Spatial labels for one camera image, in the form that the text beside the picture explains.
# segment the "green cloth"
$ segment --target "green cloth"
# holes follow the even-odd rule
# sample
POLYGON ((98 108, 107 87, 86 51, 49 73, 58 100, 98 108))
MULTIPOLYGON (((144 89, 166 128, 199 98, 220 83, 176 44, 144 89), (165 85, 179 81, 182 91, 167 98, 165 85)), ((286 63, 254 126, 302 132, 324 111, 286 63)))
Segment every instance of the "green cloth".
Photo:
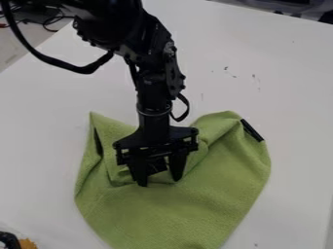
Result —
POLYGON ((232 112, 203 116, 193 126, 200 149, 188 158, 186 175, 173 183, 160 172, 142 188, 116 164, 112 148, 135 128, 91 114, 75 201, 112 248, 220 248, 259 196, 271 168, 265 142, 244 131, 232 112))

